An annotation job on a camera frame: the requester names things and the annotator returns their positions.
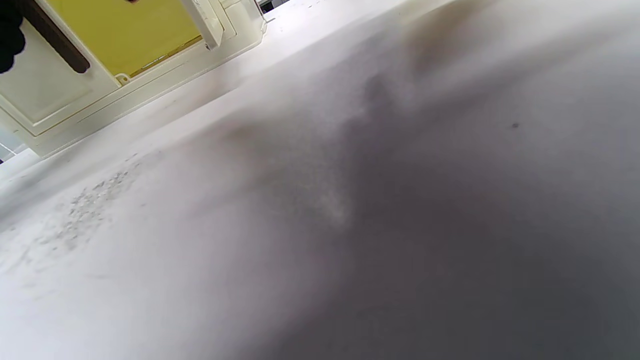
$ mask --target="black object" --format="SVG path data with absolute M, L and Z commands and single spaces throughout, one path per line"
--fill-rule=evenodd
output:
M 67 38 L 35 0 L 0 0 L 0 2 L 13 2 L 22 16 L 33 25 L 75 72 L 84 74 L 91 67 L 91 64 L 89 64 L 89 61 L 82 55 L 80 50 L 73 45 L 71 40 Z
M 9 71 L 15 62 L 14 57 L 24 50 L 21 24 L 22 14 L 13 3 L 0 0 L 0 74 Z
M 264 3 L 260 5 L 260 9 L 262 10 L 262 13 L 268 13 L 273 10 L 273 4 L 271 3 L 271 1 L 268 3 Z

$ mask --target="dark handle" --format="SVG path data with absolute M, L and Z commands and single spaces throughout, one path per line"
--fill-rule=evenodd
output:
M 71 69 L 78 74 L 84 74 L 91 67 L 80 50 L 73 45 L 35 0 L 13 0 L 13 3 L 22 16 L 33 25 Z

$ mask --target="yellow panel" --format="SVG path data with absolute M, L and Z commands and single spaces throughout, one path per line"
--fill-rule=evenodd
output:
M 113 75 L 131 75 L 200 35 L 180 0 L 48 2 Z

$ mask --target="dust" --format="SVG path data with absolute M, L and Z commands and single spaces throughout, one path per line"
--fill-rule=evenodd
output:
M 131 187 L 145 162 L 125 162 L 109 176 L 79 193 L 62 193 L 12 231 L 0 233 L 0 274 L 40 274 L 89 244 L 101 226 L 113 221 L 110 205 Z

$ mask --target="white surface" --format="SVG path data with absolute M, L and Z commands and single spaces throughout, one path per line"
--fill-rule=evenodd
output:
M 39 163 L 41 158 L 31 149 L 24 149 L 18 155 L 12 156 L 0 167 L 0 181 L 5 182 L 33 165 Z
M 498 1 L 438 42 L 374 3 L 292 0 L 4 182 L 0 358 L 637 354 L 637 5 Z

